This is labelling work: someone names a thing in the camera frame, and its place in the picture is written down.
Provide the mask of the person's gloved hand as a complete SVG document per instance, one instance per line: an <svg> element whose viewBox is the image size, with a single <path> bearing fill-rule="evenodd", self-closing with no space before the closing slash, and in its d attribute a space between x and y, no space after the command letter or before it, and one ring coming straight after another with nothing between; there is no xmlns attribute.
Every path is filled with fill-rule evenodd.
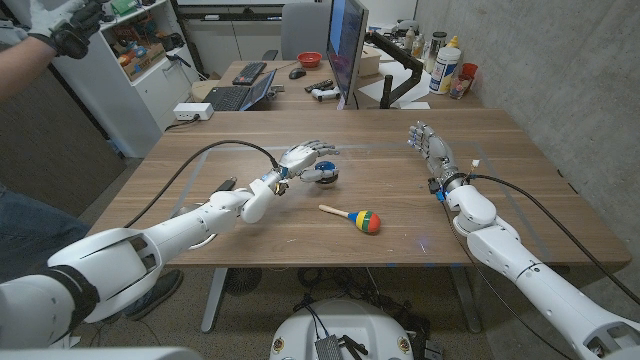
<svg viewBox="0 0 640 360"><path fill-rule="evenodd" d="M82 59L104 15L103 1L69 0L47 10L41 1L31 0L27 34L49 45L58 56Z"/></svg>

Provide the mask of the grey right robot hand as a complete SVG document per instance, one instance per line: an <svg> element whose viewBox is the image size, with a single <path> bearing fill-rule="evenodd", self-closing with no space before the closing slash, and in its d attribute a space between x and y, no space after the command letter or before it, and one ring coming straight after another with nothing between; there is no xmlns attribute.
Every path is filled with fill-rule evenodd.
<svg viewBox="0 0 640 360"><path fill-rule="evenodd" d="M411 125L408 144L426 160L427 168L443 192L468 184L467 175L459 171L453 151L430 126L420 121Z"/></svg>

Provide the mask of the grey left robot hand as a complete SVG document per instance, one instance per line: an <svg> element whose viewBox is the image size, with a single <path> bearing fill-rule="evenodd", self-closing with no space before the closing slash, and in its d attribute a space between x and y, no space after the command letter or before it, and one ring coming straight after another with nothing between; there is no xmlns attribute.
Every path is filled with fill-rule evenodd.
<svg viewBox="0 0 640 360"><path fill-rule="evenodd" d="M334 145L320 140L309 140L289 148L277 162L277 166L269 173L262 176L264 182L271 190L281 180L299 177L302 182L317 182L322 179L330 179L339 174L338 169L317 170L313 168L318 157L324 155L337 155Z"/></svg>

